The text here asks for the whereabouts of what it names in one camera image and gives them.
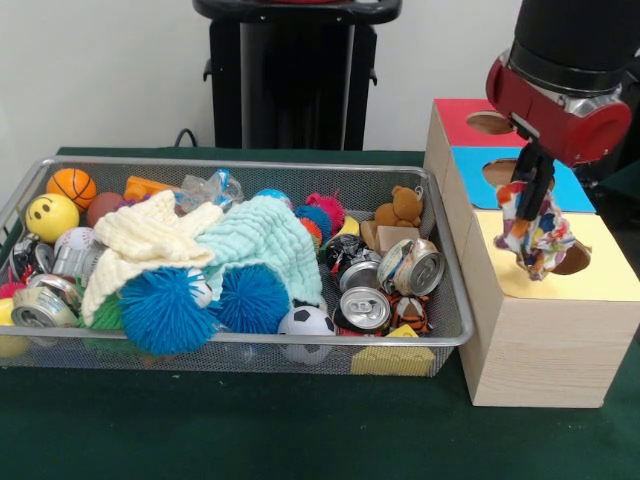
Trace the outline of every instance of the metal basket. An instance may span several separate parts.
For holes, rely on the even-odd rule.
[[[147,160],[126,158],[53,157],[34,165],[18,185],[0,214],[0,279],[8,278],[8,255],[24,235],[23,212],[30,201],[44,193],[49,177],[62,168],[80,168],[97,182],[99,191],[122,192],[130,175],[180,185],[185,175],[208,178],[219,167],[227,167],[242,184],[246,198],[263,188],[283,190],[294,204],[303,204],[312,192],[340,192],[340,200],[359,220],[370,219],[375,209],[391,199],[395,185],[421,186],[425,191],[425,212],[420,227],[444,253],[444,278],[432,293],[428,305],[433,333],[427,338],[309,337],[218,333],[204,347],[175,357],[151,357],[137,351],[121,331],[95,331],[80,328],[0,327],[2,342],[10,336],[29,337],[28,351],[13,358],[0,358],[0,366],[39,366],[64,368],[156,369],[175,371],[295,372],[351,374],[354,355],[369,347],[384,352],[402,352],[395,361],[424,355],[435,356],[427,376],[435,375],[454,347],[465,343],[473,331],[473,319],[460,267],[453,248],[442,200],[435,178],[424,170],[410,167],[336,166],[276,164],[254,162],[213,162],[197,160]],[[323,295],[333,311],[339,292],[321,267]],[[309,352],[322,349],[328,354],[317,364],[287,360],[284,350],[300,345]]]

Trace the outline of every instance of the black cable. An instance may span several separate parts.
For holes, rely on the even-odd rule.
[[[180,142],[182,141],[182,137],[184,137],[185,134],[189,135],[189,138],[191,139],[191,145],[193,145],[194,147],[197,147],[198,146],[198,141],[196,140],[196,136],[188,128],[183,128],[182,130],[180,130],[180,133],[178,134],[178,138],[176,138],[176,141],[173,144],[173,146],[174,147],[179,147],[180,146]]]

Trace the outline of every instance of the light blue knitted cloth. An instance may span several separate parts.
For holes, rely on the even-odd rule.
[[[254,197],[236,205],[196,242],[215,255],[205,269],[214,300],[227,268],[265,264],[280,276],[290,301],[324,303],[311,235],[282,200]]]

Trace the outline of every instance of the white ball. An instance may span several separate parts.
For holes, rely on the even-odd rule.
[[[291,310],[280,322],[281,335],[336,335],[336,328],[329,316],[315,307],[298,307]],[[318,365],[331,352],[329,345],[285,345],[283,355],[290,362]]]
[[[318,365],[331,352],[329,345],[286,345],[281,347],[282,354],[293,363]]]
[[[193,299],[200,308],[205,308],[213,300],[213,291],[207,285],[204,273],[199,268],[192,268],[189,270],[188,275],[191,279],[190,285],[195,287],[194,290],[191,290]]]
[[[56,241],[53,254],[58,255],[60,247],[65,246],[73,250],[85,250],[91,246],[96,237],[93,228],[77,227],[64,232]]]
[[[294,308],[280,321],[278,333],[285,335],[335,335],[329,316],[316,307]]]

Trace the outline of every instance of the green tablecloth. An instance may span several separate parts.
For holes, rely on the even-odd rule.
[[[422,156],[61,153],[414,165]],[[8,369],[0,478],[640,478],[639,378],[635,344],[600,410],[474,408],[457,353],[434,379]]]

